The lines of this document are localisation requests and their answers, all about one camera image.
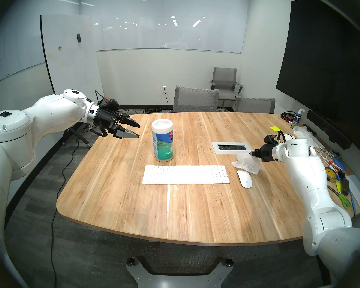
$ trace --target disinfecting wipes container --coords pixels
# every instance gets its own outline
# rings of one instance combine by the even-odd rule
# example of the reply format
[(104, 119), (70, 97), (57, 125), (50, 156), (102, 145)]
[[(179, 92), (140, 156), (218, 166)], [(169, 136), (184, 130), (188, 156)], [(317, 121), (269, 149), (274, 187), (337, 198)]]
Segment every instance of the disinfecting wipes container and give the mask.
[(173, 123), (157, 119), (152, 123), (153, 152), (156, 160), (166, 162), (173, 158)]

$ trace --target spray bottle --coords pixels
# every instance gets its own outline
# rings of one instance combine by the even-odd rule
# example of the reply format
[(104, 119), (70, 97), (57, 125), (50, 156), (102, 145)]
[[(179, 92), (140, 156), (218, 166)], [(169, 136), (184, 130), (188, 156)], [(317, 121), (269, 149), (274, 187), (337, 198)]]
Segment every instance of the spray bottle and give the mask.
[(292, 125), (291, 125), (291, 129), (295, 128), (295, 126), (297, 126), (299, 124), (299, 121), (301, 119), (301, 112), (305, 112), (305, 110), (303, 108), (300, 108), (299, 112), (296, 113)]

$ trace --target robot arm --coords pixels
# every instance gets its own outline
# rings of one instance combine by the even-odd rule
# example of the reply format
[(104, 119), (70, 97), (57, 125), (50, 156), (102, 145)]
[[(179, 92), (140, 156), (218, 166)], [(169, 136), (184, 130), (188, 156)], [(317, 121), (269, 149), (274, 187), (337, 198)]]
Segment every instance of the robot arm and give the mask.
[(35, 164), (35, 148), (45, 135), (68, 129), (78, 121), (98, 126), (101, 136), (113, 134), (117, 138), (138, 138), (121, 124), (140, 125), (128, 115), (117, 112), (119, 104), (110, 99), (96, 105), (86, 96), (72, 89), (60, 95), (49, 95), (23, 111), (0, 111), (0, 258), (23, 287), (27, 287), (10, 261), (4, 243), (4, 221), (11, 180), (28, 174)]
[(319, 255), (330, 273), (339, 278), (360, 251), (360, 229), (352, 228), (349, 214), (332, 201), (324, 165), (307, 139), (277, 143), (269, 138), (266, 136), (266, 144), (251, 155), (265, 162), (285, 163), (306, 213), (304, 250), (310, 256)]

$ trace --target white mouse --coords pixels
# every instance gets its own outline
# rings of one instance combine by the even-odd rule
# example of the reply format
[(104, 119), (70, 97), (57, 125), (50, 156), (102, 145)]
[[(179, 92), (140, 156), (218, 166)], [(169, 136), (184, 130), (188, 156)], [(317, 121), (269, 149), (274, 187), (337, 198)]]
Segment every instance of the white mouse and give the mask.
[(249, 175), (248, 171), (245, 170), (237, 170), (237, 174), (239, 175), (240, 182), (243, 188), (250, 188), (252, 187), (252, 179)]

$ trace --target green scissors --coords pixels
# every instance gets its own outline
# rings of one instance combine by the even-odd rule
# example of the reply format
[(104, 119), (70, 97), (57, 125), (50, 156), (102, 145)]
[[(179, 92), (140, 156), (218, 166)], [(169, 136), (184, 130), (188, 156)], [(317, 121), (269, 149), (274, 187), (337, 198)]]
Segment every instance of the green scissors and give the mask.
[(343, 195), (341, 195), (339, 192), (337, 192), (337, 191), (335, 191), (334, 189), (332, 189), (331, 186), (327, 185), (327, 187), (328, 187), (328, 189), (331, 189), (331, 191), (332, 191), (333, 193), (335, 193), (335, 194), (340, 198), (341, 203), (343, 204), (343, 207), (344, 207), (345, 209), (348, 209), (349, 207), (352, 206), (352, 204), (349, 202), (349, 200), (346, 199)]

